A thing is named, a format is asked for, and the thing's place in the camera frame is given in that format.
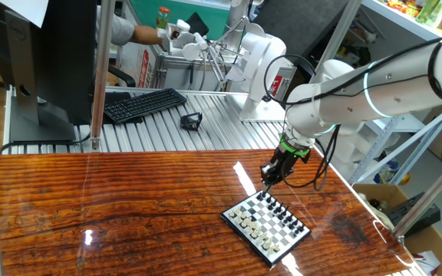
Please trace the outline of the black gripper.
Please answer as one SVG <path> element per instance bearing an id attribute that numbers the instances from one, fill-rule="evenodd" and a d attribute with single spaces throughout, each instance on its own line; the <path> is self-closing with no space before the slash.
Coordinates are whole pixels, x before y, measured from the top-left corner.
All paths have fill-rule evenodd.
<path id="1" fill-rule="evenodd" d="M 308 148 L 291 152 L 283 146 L 278 146 L 270 159 L 270 163 L 260 166 L 261 181 L 265 189 L 285 181 L 285 177 L 294 172 L 293 166 L 302 159 L 307 161 Z"/>

